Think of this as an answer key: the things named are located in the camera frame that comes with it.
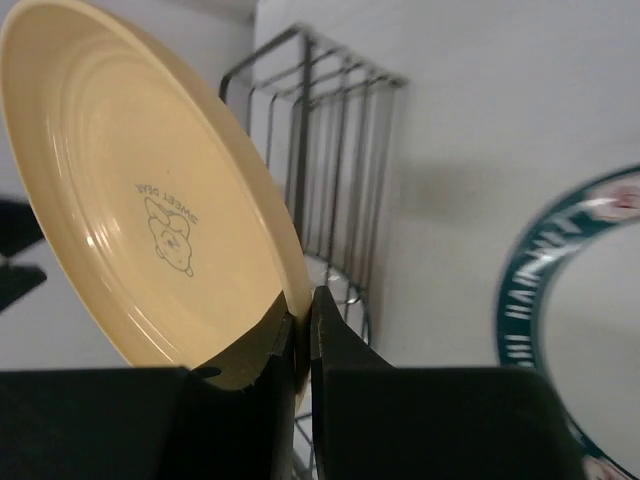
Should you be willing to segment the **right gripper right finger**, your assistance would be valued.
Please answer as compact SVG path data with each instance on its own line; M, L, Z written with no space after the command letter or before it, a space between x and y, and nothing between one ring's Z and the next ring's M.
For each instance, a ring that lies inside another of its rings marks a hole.
M322 479L581 479L560 401L512 367L399 368L343 320L326 287L310 320Z

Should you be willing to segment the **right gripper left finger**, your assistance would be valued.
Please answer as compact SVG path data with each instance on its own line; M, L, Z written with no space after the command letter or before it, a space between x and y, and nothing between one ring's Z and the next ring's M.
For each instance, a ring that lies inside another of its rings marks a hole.
M8 371L5 479L287 479L294 322L277 299L203 366Z

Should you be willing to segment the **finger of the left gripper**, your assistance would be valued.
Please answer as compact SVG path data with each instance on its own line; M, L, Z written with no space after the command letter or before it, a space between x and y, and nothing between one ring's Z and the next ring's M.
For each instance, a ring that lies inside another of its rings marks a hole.
M47 280L37 265L14 264L12 259L44 240L28 202L1 199L1 311Z

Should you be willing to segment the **yellow bear plate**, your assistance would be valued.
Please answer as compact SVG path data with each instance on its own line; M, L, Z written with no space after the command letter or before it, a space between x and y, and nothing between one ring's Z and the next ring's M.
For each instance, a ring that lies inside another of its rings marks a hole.
M20 1L1 28L9 144L44 236L134 367L256 382L284 315L309 378L312 286L278 186L174 51L84 1Z

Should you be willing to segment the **white plate green rim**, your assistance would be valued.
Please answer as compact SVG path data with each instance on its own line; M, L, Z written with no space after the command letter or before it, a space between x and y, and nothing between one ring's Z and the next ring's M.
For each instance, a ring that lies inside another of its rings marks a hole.
M590 479L639 475L639 169L561 195L527 226L495 307L503 365L562 399Z

